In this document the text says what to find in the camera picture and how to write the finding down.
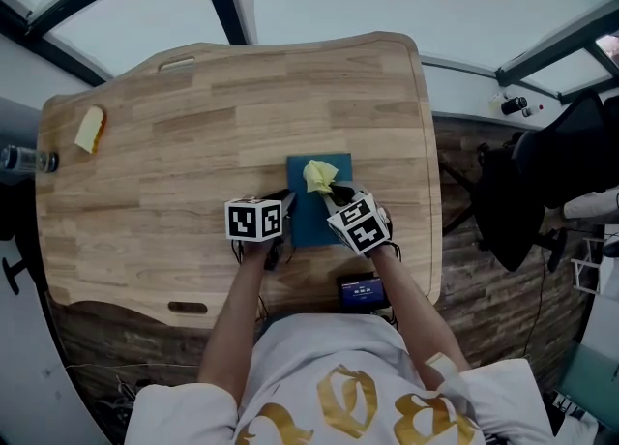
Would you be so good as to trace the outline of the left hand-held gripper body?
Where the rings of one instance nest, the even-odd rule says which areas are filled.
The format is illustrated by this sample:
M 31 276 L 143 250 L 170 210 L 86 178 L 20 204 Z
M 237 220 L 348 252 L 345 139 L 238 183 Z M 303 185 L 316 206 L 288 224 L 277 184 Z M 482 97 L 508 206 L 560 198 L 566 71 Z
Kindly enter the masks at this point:
M 269 243 L 264 269 L 274 271 L 280 261 L 283 245 L 282 201 L 244 197 L 224 204 L 225 235 L 239 264 L 245 254 L 245 244 Z

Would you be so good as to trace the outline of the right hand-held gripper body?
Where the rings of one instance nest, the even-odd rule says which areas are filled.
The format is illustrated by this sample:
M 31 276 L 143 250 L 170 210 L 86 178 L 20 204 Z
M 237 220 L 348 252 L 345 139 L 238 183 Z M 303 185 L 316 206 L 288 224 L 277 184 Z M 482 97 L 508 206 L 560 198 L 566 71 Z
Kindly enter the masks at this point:
M 362 194 L 327 219 L 340 241 L 357 255 L 365 255 L 390 240 L 386 214 L 372 194 Z

